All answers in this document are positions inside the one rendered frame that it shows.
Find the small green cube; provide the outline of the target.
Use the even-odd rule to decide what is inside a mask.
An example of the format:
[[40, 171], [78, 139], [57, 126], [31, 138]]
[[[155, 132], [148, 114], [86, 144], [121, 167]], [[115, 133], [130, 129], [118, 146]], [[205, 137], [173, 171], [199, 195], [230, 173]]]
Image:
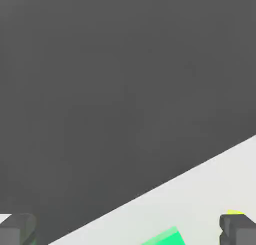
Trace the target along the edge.
[[185, 242], [176, 226], [158, 234], [141, 245], [185, 245]]

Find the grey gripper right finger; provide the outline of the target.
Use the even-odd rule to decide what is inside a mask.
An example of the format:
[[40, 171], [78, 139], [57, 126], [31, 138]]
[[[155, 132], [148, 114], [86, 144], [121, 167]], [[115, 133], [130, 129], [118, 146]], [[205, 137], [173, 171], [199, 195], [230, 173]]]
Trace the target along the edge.
[[219, 245], [256, 245], [256, 223], [245, 214], [222, 214], [219, 226]]

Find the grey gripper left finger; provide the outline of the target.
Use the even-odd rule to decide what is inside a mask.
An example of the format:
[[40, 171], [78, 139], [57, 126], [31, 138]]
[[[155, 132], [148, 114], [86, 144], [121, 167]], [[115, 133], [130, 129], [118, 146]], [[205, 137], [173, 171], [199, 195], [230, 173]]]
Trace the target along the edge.
[[0, 245], [37, 245], [36, 227], [33, 214], [12, 214], [0, 223]]

